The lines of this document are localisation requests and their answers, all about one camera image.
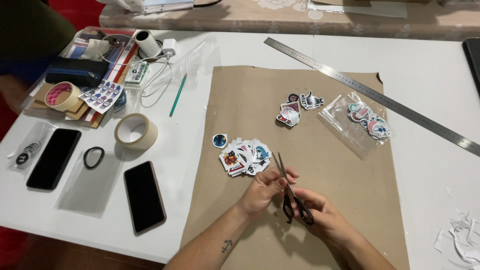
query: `black pencil case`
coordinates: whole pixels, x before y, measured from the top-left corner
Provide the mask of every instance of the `black pencil case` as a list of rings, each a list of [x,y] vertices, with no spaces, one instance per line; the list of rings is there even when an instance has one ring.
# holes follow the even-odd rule
[[[58,57],[47,68],[45,81],[70,82],[75,86],[96,87],[108,71],[108,62]]]

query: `zipper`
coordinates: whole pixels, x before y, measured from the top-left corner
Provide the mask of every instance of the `zipper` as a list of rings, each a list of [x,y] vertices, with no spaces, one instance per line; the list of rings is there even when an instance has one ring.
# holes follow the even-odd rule
[[[94,79],[100,78],[100,76],[98,76],[95,73],[85,71],[85,70],[78,70],[78,69],[50,68],[50,69],[48,69],[48,73],[84,75],[84,76],[90,76]]]

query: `forearm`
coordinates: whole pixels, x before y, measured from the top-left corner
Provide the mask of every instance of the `forearm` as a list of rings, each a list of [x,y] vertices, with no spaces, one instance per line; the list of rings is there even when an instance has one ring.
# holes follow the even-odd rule
[[[353,270],[395,270],[392,264],[360,234],[345,246],[344,252]]]
[[[182,248],[164,270],[220,269],[248,224],[237,204],[233,205],[210,227]]]

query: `lace tablecloth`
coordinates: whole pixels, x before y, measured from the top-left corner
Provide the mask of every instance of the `lace tablecloth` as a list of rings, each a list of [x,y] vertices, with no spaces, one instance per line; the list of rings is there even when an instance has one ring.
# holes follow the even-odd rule
[[[479,6],[442,7],[407,3],[408,18],[304,11],[300,0],[222,0],[175,12],[127,14],[115,4],[100,15],[104,27],[137,29],[282,33],[433,40],[480,37]]]

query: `black phone screen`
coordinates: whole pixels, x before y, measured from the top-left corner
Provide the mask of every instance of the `black phone screen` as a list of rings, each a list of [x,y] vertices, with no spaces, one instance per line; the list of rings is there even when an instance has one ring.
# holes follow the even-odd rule
[[[165,219],[152,163],[147,161],[123,174],[136,233]]]
[[[55,189],[81,135],[78,130],[56,129],[28,178],[27,186]]]

